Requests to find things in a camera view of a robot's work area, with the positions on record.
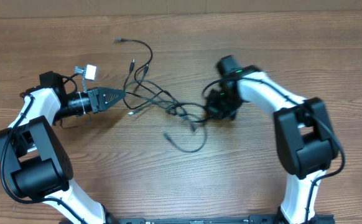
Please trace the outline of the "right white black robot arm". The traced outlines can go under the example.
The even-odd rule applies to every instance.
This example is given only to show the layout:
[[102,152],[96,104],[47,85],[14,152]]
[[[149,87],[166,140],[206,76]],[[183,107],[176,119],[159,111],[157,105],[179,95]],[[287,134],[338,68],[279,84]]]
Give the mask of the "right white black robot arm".
[[277,155],[287,172],[277,212],[250,215],[245,223],[334,223],[333,215],[314,210],[321,181],[339,174],[346,162],[325,103],[287,91],[254,66],[221,68],[219,73],[220,89],[206,97],[207,116],[234,119],[244,102],[255,104],[273,120]]

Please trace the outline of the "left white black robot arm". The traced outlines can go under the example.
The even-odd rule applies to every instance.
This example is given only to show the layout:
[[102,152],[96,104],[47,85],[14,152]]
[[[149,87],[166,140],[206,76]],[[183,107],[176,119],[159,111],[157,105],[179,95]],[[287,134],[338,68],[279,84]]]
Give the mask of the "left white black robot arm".
[[29,90],[16,120],[0,131],[0,180],[23,204],[45,203],[72,223],[117,223],[73,178],[73,167],[52,124],[62,104],[53,88]]

